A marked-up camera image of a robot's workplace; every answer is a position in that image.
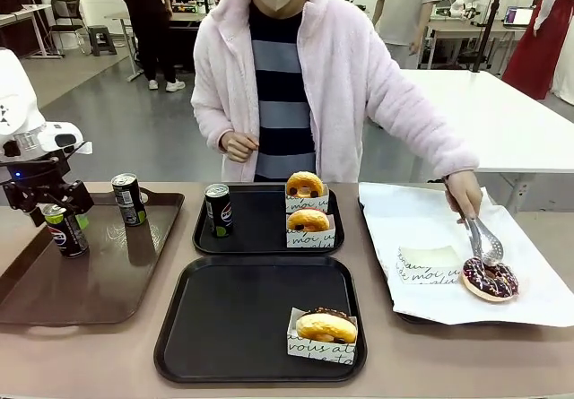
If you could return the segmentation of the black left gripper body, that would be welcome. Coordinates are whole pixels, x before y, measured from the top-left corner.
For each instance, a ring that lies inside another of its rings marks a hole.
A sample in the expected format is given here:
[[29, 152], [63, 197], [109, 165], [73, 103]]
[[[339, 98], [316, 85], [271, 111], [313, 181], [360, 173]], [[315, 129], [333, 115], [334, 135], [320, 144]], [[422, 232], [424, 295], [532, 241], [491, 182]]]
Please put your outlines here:
[[56, 156], [40, 160], [1, 163], [10, 177], [1, 183], [13, 209], [33, 210], [38, 203], [61, 204], [65, 200], [65, 160]]

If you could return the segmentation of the person's right hand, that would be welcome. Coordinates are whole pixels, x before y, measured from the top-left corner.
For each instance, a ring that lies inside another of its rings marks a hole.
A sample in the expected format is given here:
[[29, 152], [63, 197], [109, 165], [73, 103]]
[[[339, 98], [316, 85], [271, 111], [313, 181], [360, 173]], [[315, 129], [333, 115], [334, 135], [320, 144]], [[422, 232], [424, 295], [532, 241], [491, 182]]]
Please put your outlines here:
[[245, 163], [258, 150], [259, 141], [252, 134], [227, 132], [222, 136], [220, 146], [230, 160]]

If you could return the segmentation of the person's left hand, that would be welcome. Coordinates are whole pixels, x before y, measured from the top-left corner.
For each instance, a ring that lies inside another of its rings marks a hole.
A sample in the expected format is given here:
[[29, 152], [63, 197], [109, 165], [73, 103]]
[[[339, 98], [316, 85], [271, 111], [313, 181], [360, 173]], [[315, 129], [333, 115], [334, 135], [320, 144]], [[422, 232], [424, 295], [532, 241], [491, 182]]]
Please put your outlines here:
[[453, 173], [446, 177], [446, 198], [453, 212], [464, 218], [475, 219], [480, 212], [483, 193], [471, 170]]

